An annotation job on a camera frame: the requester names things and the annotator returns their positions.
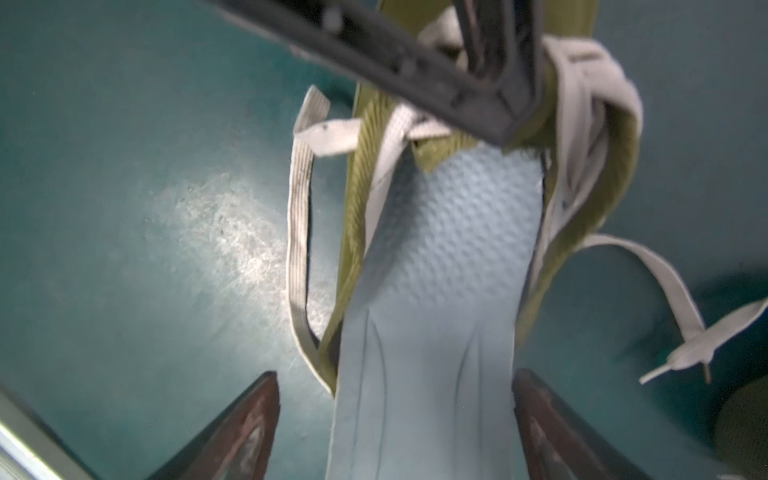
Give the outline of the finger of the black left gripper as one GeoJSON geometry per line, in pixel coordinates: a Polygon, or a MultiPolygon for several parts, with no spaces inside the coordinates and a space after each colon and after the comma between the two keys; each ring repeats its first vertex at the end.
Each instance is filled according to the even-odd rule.
{"type": "Polygon", "coordinates": [[[357,1],[218,1],[260,34],[286,42],[350,76],[496,145],[516,129],[516,109],[474,96],[467,70],[357,1]]]}
{"type": "Polygon", "coordinates": [[[454,1],[468,57],[469,90],[503,108],[535,108],[541,97],[543,7],[533,0],[454,1]]]}

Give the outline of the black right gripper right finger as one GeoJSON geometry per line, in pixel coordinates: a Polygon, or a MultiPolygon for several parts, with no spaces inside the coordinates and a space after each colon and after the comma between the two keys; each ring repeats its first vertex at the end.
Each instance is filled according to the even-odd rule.
{"type": "Polygon", "coordinates": [[[650,479],[532,370],[515,373],[512,392],[531,479],[650,479]]]}

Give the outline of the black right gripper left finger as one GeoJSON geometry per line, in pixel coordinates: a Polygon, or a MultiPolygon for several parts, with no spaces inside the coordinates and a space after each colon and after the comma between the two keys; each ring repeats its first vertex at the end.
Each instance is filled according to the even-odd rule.
{"type": "Polygon", "coordinates": [[[267,371],[149,477],[262,480],[279,415],[278,376],[267,371]]]}

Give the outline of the olive green shoe white laces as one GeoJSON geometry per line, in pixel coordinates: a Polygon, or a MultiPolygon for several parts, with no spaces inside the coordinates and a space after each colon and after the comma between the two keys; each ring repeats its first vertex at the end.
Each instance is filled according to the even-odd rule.
{"type": "MultiPolygon", "coordinates": [[[[545,82],[551,96],[515,148],[545,159],[543,217],[529,275],[529,290],[516,321],[527,337],[556,273],[579,250],[611,245],[643,262],[657,279],[683,337],[663,372],[709,365],[715,352],[766,311],[759,300],[706,326],[678,271],[645,246],[603,235],[600,227],[625,194],[637,164],[643,107],[635,85],[591,34],[596,5],[557,2],[547,11],[545,82]]],[[[475,153],[477,140],[393,103],[379,91],[359,92],[365,105],[349,120],[327,117],[329,100],[307,92],[296,121],[288,200],[287,295],[297,345],[318,380],[334,390],[338,368],[333,340],[342,329],[363,267],[364,252],[388,193],[394,166],[406,148],[431,171],[456,154],[475,153]],[[313,163],[348,158],[345,214],[336,302],[329,324],[316,335],[308,321],[309,206],[313,163]]]]}

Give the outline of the light blue insole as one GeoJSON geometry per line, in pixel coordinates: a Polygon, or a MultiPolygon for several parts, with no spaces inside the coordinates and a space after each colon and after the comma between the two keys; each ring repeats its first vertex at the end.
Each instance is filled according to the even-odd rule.
{"type": "Polygon", "coordinates": [[[508,479],[515,323],[543,166],[480,145],[398,163],[341,328],[330,479],[508,479]]]}

